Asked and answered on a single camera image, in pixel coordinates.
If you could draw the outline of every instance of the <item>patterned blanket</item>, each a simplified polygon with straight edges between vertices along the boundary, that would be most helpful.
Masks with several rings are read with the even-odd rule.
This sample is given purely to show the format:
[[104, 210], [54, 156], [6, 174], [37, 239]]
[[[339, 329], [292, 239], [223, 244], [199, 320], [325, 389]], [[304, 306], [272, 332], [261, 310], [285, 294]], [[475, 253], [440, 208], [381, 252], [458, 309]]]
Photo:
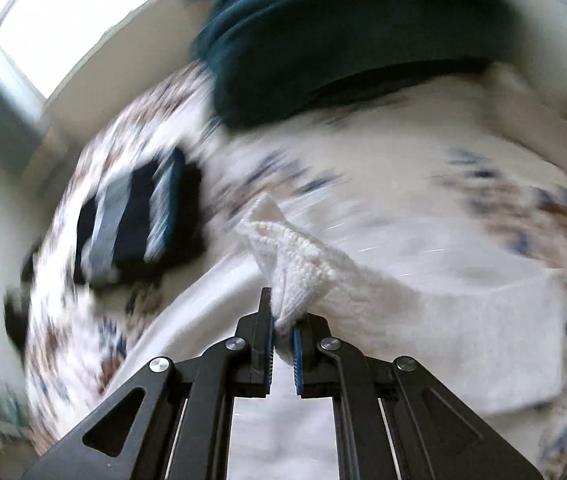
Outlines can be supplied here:
[[[207, 104], [210, 89], [203, 68], [190, 65], [135, 99], [81, 155], [44, 240], [32, 290], [26, 387], [39, 453], [96, 407], [145, 329], [210, 264], [179, 269], [182, 283], [177, 289], [167, 286], [171, 279], [167, 276], [159, 287], [133, 286], [107, 298], [72, 281], [76, 221], [81, 205], [97, 186], [179, 139], [190, 143], [191, 153], [200, 153], [210, 148], [211, 139], [226, 135]], [[343, 129], [344, 121], [357, 111], [323, 112], [316, 120], [327, 130]], [[174, 128], [162, 127], [168, 120], [178, 125], [179, 135]], [[231, 229], [243, 206], [263, 190], [285, 198], [341, 181], [283, 144], [269, 147], [246, 141], [233, 145], [233, 150], [225, 152], [224, 174], [211, 171], [213, 178], [204, 186], [204, 215], [212, 245]], [[567, 288], [567, 186], [528, 186], [474, 150], [450, 146], [441, 153], [446, 170], [433, 174], [433, 189], [513, 251], [564, 269]], [[565, 346], [564, 392], [538, 407], [550, 421], [541, 457], [548, 479], [558, 479], [567, 470], [567, 325]]]

